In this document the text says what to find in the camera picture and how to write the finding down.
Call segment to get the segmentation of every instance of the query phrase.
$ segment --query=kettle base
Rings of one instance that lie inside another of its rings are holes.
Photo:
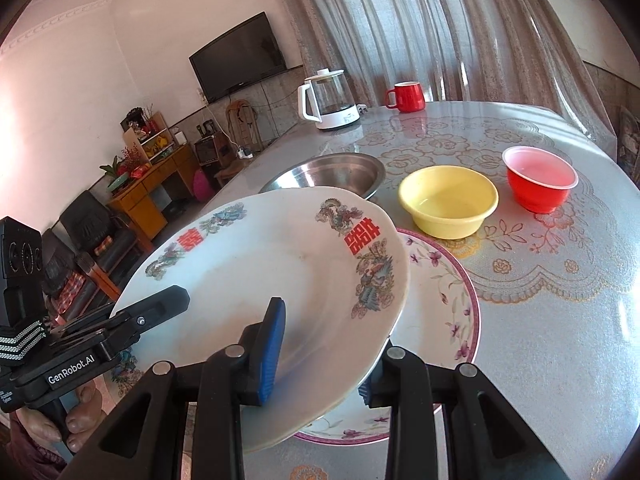
[[[360,118],[360,113],[358,112],[357,105],[353,105],[346,110],[322,115],[320,117],[322,121],[316,123],[316,128],[319,130],[336,130],[353,124]]]

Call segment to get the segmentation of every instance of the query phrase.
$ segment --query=kettle handle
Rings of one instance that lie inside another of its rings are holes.
[[[306,113],[306,92],[308,90],[311,90],[311,92],[309,92],[309,102],[311,103],[311,110],[314,113],[313,115]],[[301,119],[316,123],[322,122],[320,110],[318,108],[318,101],[316,100],[316,95],[311,88],[311,83],[305,83],[298,87],[298,114]]]

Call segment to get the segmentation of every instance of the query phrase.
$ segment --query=glass kettle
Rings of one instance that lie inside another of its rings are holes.
[[[321,130],[341,128],[360,118],[358,107],[347,85],[344,70],[318,70],[298,87],[300,118],[316,123]]]

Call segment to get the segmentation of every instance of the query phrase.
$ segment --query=television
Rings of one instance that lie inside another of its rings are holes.
[[[209,103],[287,69],[264,12],[203,46],[189,61]]]

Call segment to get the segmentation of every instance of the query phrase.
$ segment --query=curtain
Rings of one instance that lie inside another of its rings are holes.
[[[550,108],[609,156],[616,136],[580,56],[547,0],[283,0],[305,69],[345,68],[358,102],[395,82],[428,100]]]

